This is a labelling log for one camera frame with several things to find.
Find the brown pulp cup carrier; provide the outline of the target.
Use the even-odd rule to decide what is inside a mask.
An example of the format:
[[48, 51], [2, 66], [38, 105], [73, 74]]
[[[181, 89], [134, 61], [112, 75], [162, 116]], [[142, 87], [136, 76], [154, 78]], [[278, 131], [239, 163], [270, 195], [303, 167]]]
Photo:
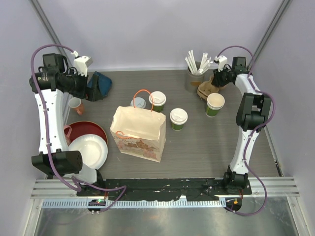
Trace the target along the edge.
[[197, 95], [200, 97], [200, 99], [203, 100], [207, 100], [207, 97], [211, 94], [211, 93], [218, 93], [220, 90], [224, 89], [226, 87], [216, 87], [214, 85], [212, 85], [212, 80], [213, 80], [214, 76], [210, 76], [208, 81], [204, 81], [203, 83], [201, 83], [198, 86], [197, 89]]

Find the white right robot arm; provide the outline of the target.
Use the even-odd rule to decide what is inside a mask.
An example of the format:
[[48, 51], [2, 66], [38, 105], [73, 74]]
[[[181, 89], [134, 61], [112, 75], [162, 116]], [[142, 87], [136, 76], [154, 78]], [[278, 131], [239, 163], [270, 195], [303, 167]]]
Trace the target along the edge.
[[238, 142], [234, 157], [222, 180], [224, 192], [234, 194], [247, 188], [249, 184], [252, 149], [269, 118], [272, 99], [258, 89], [252, 73], [246, 67], [245, 57], [234, 57], [232, 65], [229, 65], [225, 56], [218, 56], [215, 57], [214, 63], [218, 65], [218, 69], [214, 70], [212, 84], [223, 87], [233, 83], [243, 96], [236, 115], [236, 124], [239, 127]]

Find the white plastic cup lid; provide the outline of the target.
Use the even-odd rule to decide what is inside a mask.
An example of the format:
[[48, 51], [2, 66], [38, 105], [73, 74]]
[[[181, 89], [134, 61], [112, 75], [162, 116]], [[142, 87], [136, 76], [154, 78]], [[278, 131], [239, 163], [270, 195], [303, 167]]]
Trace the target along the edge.
[[175, 108], [170, 112], [170, 119], [173, 124], [182, 125], [188, 120], [188, 114], [184, 109]]

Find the white plastic lid stack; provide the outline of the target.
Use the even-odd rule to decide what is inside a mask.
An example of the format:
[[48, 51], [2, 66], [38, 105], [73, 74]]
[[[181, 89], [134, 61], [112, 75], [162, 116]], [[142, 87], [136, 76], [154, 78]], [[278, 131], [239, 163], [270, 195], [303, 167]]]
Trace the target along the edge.
[[130, 105], [135, 108], [145, 109], [146, 101], [141, 97], [136, 97], [131, 101]]

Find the bear print paper bag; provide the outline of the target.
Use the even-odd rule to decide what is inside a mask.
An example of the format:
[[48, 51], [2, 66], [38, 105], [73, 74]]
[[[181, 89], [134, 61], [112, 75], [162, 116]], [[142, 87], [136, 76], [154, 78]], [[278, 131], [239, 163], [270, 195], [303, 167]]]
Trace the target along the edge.
[[160, 162], [166, 142], [166, 116], [151, 108], [119, 106], [110, 132], [121, 153]]

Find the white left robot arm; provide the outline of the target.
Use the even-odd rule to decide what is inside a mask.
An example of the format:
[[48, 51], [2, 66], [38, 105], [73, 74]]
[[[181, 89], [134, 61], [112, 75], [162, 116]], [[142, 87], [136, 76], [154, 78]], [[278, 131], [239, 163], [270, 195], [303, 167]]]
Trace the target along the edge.
[[40, 120], [40, 144], [38, 155], [31, 163], [48, 176], [60, 180], [75, 178], [81, 184], [88, 184], [88, 191], [100, 196], [105, 184], [100, 181], [99, 171], [84, 164], [78, 150], [69, 150], [63, 128], [63, 97], [65, 93], [74, 98], [92, 101], [97, 86], [88, 87], [88, 67], [93, 60], [88, 56], [75, 57], [73, 66], [60, 54], [43, 55], [43, 66], [33, 71], [30, 86], [37, 102]]

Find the green paper cup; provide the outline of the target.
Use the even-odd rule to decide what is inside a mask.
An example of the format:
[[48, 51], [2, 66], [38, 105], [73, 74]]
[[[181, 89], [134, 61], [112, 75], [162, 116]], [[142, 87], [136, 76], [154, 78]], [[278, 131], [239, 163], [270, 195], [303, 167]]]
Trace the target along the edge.
[[178, 123], [171, 122], [171, 127], [172, 127], [172, 129], [175, 130], [175, 131], [180, 131], [180, 130], [182, 130], [183, 127], [184, 127], [184, 125], [185, 125], [185, 123], [180, 123], [180, 124], [178, 124]]
[[161, 113], [164, 109], [165, 102], [153, 104], [153, 111]]

